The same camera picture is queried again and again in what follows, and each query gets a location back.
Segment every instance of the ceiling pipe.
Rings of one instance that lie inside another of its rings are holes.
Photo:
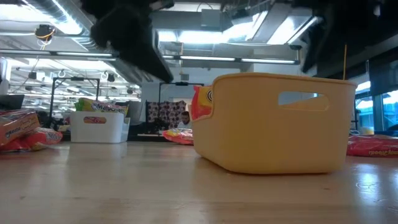
[[[52,24],[66,35],[72,35],[73,40],[88,51],[101,50],[90,36],[90,27],[93,23],[84,15],[84,13],[69,0],[21,0],[33,10],[49,16]],[[113,66],[124,75],[128,82],[140,83],[142,78],[136,72],[128,69],[123,61],[117,59],[115,62],[106,62]]]

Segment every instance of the ceiling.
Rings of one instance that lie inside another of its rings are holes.
[[[57,1],[73,15],[80,27],[90,26],[95,22],[93,17],[84,14],[79,10],[79,0],[52,0]],[[159,50],[164,55],[191,55],[201,57],[232,57],[232,58],[272,58],[283,60],[298,60],[297,51],[292,50],[286,43],[292,36],[311,18],[311,12],[302,9],[292,9],[289,5],[273,3],[273,1],[208,1],[208,4],[201,1],[186,0],[175,1],[175,7],[167,10],[155,12],[152,15],[153,26],[159,31]],[[88,34],[79,36],[80,39],[71,33],[73,26],[65,27],[64,24],[57,24],[54,18],[46,16],[33,10],[26,5],[1,4],[5,0],[0,0],[0,49],[13,50],[44,50],[54,52],[98,52],[98,49],[88,49],[82,46],[81,39],[87,39]],[[208,31],[203,27],[202,9],[222,10],[222,19],[218,30]],[[233,26],[231,18],[233,14],[241,9],[242,6],[250,6],[248,13],[252,21]],[[41,24],[48,24],[57,29],[53,39],[44,47],[44,42],[38,40],[33,34],[35,29]],[[187,36],[188,31],[195,31],[195,35]],[[173,33],[175,39],[167,40],[162,36],[165,33]],[[281,43],[269,44],[272,39],[285,39]],[[291,44],[303,44],[298,39]],[[51,78],[59,74],[65,77],[85,77],[99,78],[103,88],[99,95],[106,97],[112,96],[114,99],[130,97],[132,100],[139,99],[141,91],[139,85],[142,82],[154,82],[156,79],[151,75],[138,70],[136,67],[125,64],[117,59],[114,61],[101,61],[93,57],[26,57],[18,54],[2,54],[12,64],[11,93],[31,94],[27,98],[36,101],[38,94],[48,94],[51,91]],[[220,62],[214,60],[167,60],[168,66],[178,68],[236,68],[247,70],[250,63],[239,62]],[[45,76],[41,80],[28,78],[30,71],[35,71]],[[115,81],[106,81],[107,74],[115,74]],[[76,84],[70,80],[59,85],[55,91],[60,94],[75,94],[67,92],[66,87],[82,86],[79,94],[91,96],[96,93],[93,84],[85,81]],[[127,94],[127,89],[132,88],[133,94]]]

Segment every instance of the red bag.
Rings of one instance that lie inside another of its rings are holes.
[[[398,157],[398,138],[383,135],[350,136],[347,156]]]
[[[45,146],[58,144],[62,133],[48,128],[35,128],[33,131],[0,146],[0,152],[38,151]]]
[[[192,129],[187,128],[173,128],[162,132],[164,138],[169,141],[179,144],[193,145]]]

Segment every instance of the wooden table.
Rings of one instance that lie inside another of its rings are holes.
[[[240,175],[171,143],[0,156],[1,223],[398,223],[398,159],[329,175]]]

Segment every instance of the candy package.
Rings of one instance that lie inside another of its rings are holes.
[[[34,110],[0,112],[0,146],[40,126]]]
[[[211,113],[213,92],[211,86],[193,86],[195,94],[192,98],[191,114],[192,119]]]
[[[0,146],[0,152],[38,151],[49,145],[58,144],[62,133],[49,128],[35,128],[33,131]]]
[[[398,157],[398,138],[383,135],[350,136],[347,156]]]
[[[80,98],[75,103],[76,111],[92,111],[92,112],[107,112],[107,113],[122,113],[127,115],[128,106],[118,106],[109,103],[103,103],[87,98]]]
[[[187,128],[173,128],[167,131],[163,131],[163,136],[169,141],[176,142],[179,144],[190,144],[193,145],[192,129]]]

